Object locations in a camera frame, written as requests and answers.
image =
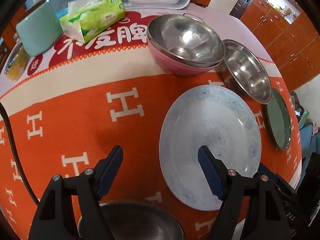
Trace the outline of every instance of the stainless steel bowl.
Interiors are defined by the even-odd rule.
[[[261,104],[272,99],[269,76],[256,56],[242,44],[224,40],[226,55],[220,65],[224,83],[231,90],[239,88]]]
[[[180,224],[165,211],[133,203],[101,205],[102,212],[115,240],[183,240]],[[79,235],[88,240],[82,217]]]
[[[225,47],[207,25],[183,15],[161,15],[148,25],[150,43],[166,56],[195,67],[218,65]]]

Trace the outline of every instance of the red oval label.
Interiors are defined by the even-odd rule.
[[[31,62],[29,68],[28,68],[28,76],[31,76],[37,69],[38,67],[40,66],[40,63],[42,62],[42,59],[43,59],[43,55],[40,54],[38,56],[36,56],[33,61]]]

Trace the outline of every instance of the green plastic bag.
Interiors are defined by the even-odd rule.
[[[77,0],[69,3],[69,13],[60,18],[64,34],[87,43],[124,17],[121,0]]]

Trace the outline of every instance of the table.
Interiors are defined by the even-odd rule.
[[[179,11],[129,11],[125,19],[88,44],[62,37],[46,53],[31,58],[17,83],[2,71],[0,99],[10,116],[21,163],[37,197],[42,196],[54,174],[78,175],[105,158],[114,145],[120,145],[124,161],[101,202],[157,206],[178,219],[186,240],[205,239],[217,211],[194,210],[174,197],[161,173],[158,144],[165,115],[178,96],[198,85],[223,83],[214,70],[180,77],[159,67],[147,48],[146,27],[155,15],[163,13],[193,14],[221,39],[236,40],[259,57],[290,111],[292,140],[288,150],[275,146],[266,130],[261,105],[244,99],[260,128],[261,162],[294,187],[301,174],[300,134],[285,83],[246,26],[209,8],[189,4]],[[26,240],[36,206],[16,169],[3,121],[0,154],[0,204],[18,236]],[[80,210],[73,200],[78,220]]]

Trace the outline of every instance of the silver bolt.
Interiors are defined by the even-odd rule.
[[[93,173],[93,169],[86,169],[85,171],[84,171],[84,174],[85,175],[91,175]]]
[[[60,175],[59,175],[59,174],[56,174],[56,175],[54,175],[54,176],[52,177],[52,179],[53,179],[54,181],[57,181],[57,180],[60,179]]]
[[[268,181],[269,178],[268,178],[268,176],[266,176],[266,175],[261,175],[261,180],[263,180],[263,181]]]
[[[228,174],[230,176],[236,176],[237,175],[237,172],[235,170],[228,170]]]

